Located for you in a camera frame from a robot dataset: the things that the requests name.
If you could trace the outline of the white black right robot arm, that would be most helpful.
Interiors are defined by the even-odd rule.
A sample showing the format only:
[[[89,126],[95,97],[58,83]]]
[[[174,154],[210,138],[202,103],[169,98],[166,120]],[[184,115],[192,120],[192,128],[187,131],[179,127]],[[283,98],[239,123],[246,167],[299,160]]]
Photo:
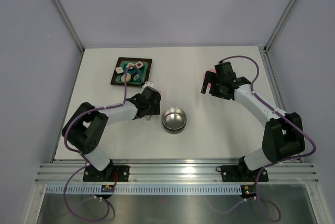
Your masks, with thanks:
[[[221,62],[215,65],[215,72],[206,71],[201,89],[205,94],[209,87],[211,96],[239,103],[264,127],[261,147],[239,159],[237,172],[243,180],[250,180],[261,167],[305,150],[305,140],[299,132],[301,117],[271,105],[255,93],[253,83],[243,76],[237,77],[230,62]]]

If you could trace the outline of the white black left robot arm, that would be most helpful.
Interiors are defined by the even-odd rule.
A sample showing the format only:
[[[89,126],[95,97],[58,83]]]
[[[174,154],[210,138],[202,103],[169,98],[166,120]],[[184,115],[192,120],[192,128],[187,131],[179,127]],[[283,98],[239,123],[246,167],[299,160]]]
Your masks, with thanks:
[[[62,129],[65,147],[79,153],[101,181],[113,175],[113,162],[99,142],[106,126],[127,120],[160,114],[161,94],[146,86],[141,93],[124,102],[105,107],[82,103]]]

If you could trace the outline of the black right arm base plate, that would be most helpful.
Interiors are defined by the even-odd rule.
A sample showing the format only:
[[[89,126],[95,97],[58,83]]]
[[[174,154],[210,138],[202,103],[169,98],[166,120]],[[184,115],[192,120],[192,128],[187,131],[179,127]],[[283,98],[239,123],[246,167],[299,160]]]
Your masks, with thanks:
[[[221,174],[223,182],[255,182],[260,169],[246,172],[239,171],[237,165],[222,165],[216,167],[216,171]]]

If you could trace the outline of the green sushi roll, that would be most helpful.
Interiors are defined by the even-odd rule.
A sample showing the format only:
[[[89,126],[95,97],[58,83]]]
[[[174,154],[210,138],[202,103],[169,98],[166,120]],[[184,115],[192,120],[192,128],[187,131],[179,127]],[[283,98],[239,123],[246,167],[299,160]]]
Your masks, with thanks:
[[[132,82],[140,82],[140,75],[139,73],[132,73],[131,75],[131,81]]]

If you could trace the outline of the round cream rice cake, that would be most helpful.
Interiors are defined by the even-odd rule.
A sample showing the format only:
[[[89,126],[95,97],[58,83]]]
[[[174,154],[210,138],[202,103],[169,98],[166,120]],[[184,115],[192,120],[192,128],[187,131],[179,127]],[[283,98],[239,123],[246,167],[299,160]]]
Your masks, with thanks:
[[[127,73],[127,74],[122,75],[121,78],[120,78],[120,81],[122,83],[124,83],[124,82],[126,82],[126,83],[130,82],[131,81],[131,74]]]

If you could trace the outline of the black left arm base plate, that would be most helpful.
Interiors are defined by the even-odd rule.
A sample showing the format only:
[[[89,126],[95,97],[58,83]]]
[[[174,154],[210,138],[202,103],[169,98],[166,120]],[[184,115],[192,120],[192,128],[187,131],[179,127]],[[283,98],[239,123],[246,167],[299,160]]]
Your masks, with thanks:
[[[84,169],[84,182],[128,182],[130,167],[127,165],[113,165],[103,171],[92,165]]]

